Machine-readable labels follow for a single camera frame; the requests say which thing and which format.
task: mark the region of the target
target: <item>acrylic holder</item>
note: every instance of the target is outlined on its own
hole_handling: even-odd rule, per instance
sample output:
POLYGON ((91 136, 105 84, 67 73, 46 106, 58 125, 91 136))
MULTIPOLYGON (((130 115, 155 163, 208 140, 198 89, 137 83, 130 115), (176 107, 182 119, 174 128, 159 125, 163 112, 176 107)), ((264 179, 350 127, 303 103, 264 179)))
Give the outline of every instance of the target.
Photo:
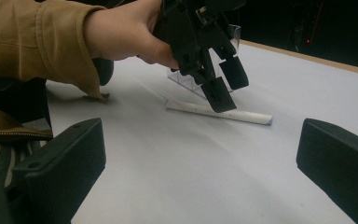
MULTIPOLYGON (((231 40, 232 45, 234 46, 235 50, 239 50, 240 45, 240 39, 241 39, 241 27, 237 25, 229 25, 229 28, 234 36, 234 38, 231 40)), ((232 91, 232 89, 229 87, 226 77, 223 74, 222 69, 220 68, 219 64, 222 62, 222 60, 217 56, 217 54, 214 52, 213 49, 209 49, 209 53, 211 55, 211 60, 213 62, 213 69, 216 73, 216 77, 222 77, 222 79, 225 81, 228 91, 232 91)), ((197 85, 194 78, 190 75, 182 76, 180 71, 172 72, 171 69, 168 69, 168 78, 173 80, 174 82, 178 83, 179 85, 185 87, 186 89, 193 91, 197 95, 205 98, 205 95, 201 89, 200 85, 197 85)))

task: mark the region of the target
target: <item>white surface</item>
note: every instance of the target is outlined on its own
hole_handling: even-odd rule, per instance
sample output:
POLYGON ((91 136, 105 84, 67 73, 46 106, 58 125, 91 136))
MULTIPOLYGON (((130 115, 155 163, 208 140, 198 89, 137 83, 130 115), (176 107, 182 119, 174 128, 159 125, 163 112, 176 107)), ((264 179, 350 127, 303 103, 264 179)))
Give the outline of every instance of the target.
POLYGON ((220 119, 234 119, 257 124, 272 124, 271 115, 241 111, 239 109, 233 109, 223 113, 216 113, 209 105, 195 105, 177 100, 168 100, 165 106, 169 109, 184 111, 193 114, 212 116, 220 119))
POLYGON ((353 223, 296 168, 305 118, 358 134, 358 74, 241 45, 250 86, 237 108, 271 126, 167 110, 168 99, 207 104, 133 58, 116 63, 106 104, 48 83, 55 134, 103 120, 107 164, 74 224, 353 223))

